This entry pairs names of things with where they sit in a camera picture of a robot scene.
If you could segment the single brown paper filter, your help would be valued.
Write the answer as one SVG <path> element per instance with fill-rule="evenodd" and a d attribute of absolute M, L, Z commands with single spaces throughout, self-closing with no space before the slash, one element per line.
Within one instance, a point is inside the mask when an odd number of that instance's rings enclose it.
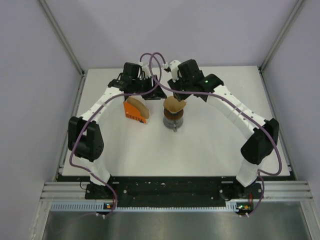
<path fill-rule="evenodd" d="M 179 101 L 173 95 L 167 97 L 163 101 L 163 107 L 170 113 L 180 112 L 186 106 L 186 104 L 187 103 L 184 100 Z"/>

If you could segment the orange coffee filter box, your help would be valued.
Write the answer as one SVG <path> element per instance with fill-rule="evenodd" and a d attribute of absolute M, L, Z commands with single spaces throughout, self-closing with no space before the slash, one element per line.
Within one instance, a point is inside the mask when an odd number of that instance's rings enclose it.
<path fill-rule="evenodd" d="M 135 97 L 138 99 L 141 99 L 141 101 L 146 105 L 146 101 L 141 97 L 141 96 L 131 96 L 131 97 Z M 142 124 L 148 124 L 149 120 L 150 120 L 150 111 L 149 111 L 149 118 L 143 118 L 140 115 L 140 112 L 133 107 L 131 104 L 129 104 L 127 102 L 127 99 L 123 102 L 123 107 L 124 107 L 124 113 L 125 113 L 125 117 L 137 122 L 140 122 Z"/>

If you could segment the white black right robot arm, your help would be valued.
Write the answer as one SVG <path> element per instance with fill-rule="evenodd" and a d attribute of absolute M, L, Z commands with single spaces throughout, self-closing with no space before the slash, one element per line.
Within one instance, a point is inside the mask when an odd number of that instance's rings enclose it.
<path fill-rule="evenodd" d="M 264 159 L 272 152 L 281 159 L 277 147 L 279 122 L 274 118 L 267 120 L 251 111 L 219 77 L 212 73 L 204 75 L 194 59 L 185 62 L 173 60 L 162 67 L 171 73 L 172 78 L 167 83 L 178 101 L 191 95 L 200 97 L 218 109 L 245 137 L 246 142 L 240 149 L 243 161 L 236 175 L 237 182 L 233 185 L 234 194 L 245 198 L 252 191 L 251 184 L 262 172 Z"/>

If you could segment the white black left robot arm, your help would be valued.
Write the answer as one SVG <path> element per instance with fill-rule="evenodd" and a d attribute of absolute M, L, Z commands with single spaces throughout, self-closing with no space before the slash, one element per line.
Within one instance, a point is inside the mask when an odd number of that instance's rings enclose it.
<path fill-rule="evenodd" d="M 141 96 L 145 99 L 161 99 L 166 95 L 155 83 L 149 64 L 124 64 L 123 71 L 111 80 L 98 100 L 80 116 L 73 116 L 68 122 L 69 164 L 86 171 L 96 184 L 96 192 L 102 198 L 109 198 L 114 187 L 108 180 L 111 174 L 101 160 L 104 151 L 102 125 L 126 97 Z"/>

